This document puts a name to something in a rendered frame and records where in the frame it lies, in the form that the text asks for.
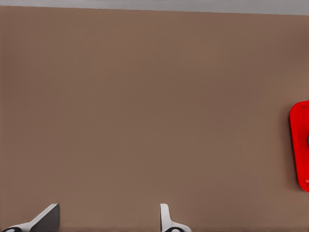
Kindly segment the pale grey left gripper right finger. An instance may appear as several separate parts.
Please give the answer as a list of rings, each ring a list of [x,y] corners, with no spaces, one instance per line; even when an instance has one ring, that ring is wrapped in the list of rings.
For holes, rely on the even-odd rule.
[[[169,206],[166,203],[160,204],[160,232],[191,232],[191,229],[170,218]]]

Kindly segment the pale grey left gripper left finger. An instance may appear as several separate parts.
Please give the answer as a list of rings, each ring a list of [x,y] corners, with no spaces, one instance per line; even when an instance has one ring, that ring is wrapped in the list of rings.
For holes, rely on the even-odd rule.
[[[60,205],[53,203],[33,220],[13,225],[1,232],[58,232],[60,227]]]

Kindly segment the red plastic tray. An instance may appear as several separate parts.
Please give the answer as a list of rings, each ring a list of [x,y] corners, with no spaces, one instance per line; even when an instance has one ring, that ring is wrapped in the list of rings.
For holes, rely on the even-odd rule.
[[[298,183],[309,193],[309,100],[298,102],[291,108],[289,121]]]

